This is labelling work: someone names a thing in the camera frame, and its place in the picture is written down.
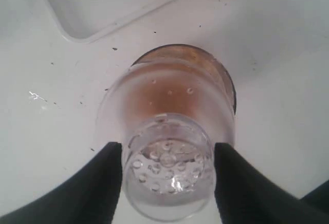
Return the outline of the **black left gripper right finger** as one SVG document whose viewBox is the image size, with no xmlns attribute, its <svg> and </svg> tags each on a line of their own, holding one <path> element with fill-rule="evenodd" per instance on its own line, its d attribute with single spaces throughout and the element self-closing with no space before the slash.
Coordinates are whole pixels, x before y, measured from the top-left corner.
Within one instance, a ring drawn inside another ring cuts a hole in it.
<svg viewBox="0 0 329 224">
<path fill-rule="evenodd" d="M 222 223 L 328 223 L 328 182 L 301 199 L 284 191 L 227 143 L 214 148 Z"/>
</svg>

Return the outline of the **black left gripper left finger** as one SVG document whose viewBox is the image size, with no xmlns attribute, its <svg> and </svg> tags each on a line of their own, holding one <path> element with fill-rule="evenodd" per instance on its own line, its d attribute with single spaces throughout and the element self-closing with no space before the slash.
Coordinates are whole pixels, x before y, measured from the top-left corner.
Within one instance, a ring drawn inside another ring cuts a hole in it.
<svg viewBox="0 0 329 224">
<path fill-rule="evenodd" d="M 122 145 L 109 142 L 71 178 L 1 217 L 1 223 L 112 223 L 121 184 Z"/>
</svg>

